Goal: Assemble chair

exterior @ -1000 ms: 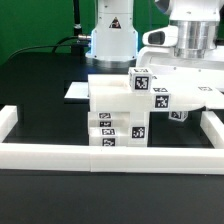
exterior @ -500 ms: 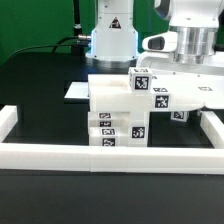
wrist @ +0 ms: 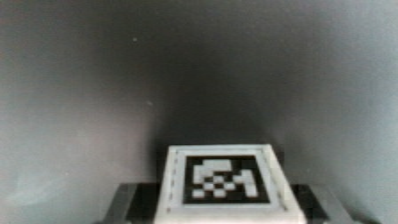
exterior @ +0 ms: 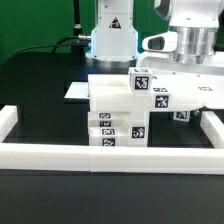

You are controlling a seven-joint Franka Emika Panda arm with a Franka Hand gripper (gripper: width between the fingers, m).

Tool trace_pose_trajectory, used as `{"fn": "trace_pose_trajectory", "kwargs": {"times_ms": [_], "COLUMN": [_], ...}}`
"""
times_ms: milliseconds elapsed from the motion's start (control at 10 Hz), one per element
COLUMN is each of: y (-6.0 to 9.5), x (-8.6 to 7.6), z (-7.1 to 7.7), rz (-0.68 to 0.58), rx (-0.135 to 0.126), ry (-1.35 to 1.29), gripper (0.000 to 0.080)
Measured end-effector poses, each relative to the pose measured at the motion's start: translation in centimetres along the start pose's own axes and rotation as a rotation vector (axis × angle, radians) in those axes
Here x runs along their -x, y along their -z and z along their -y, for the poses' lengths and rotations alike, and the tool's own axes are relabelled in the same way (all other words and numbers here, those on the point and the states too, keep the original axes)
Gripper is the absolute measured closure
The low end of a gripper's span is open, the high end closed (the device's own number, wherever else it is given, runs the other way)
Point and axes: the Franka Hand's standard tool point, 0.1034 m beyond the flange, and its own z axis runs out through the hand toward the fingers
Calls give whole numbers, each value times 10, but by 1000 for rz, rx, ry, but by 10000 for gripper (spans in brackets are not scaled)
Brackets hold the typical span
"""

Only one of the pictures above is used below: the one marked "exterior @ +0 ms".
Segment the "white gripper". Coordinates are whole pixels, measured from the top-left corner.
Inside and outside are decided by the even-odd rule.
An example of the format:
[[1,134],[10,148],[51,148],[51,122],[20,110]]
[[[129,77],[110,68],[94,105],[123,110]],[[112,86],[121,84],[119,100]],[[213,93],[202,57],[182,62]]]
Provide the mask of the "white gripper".
[[214,51],[214,40],[214,31],[168,31],[147,37],[137,67],[224,76],[224,52]]

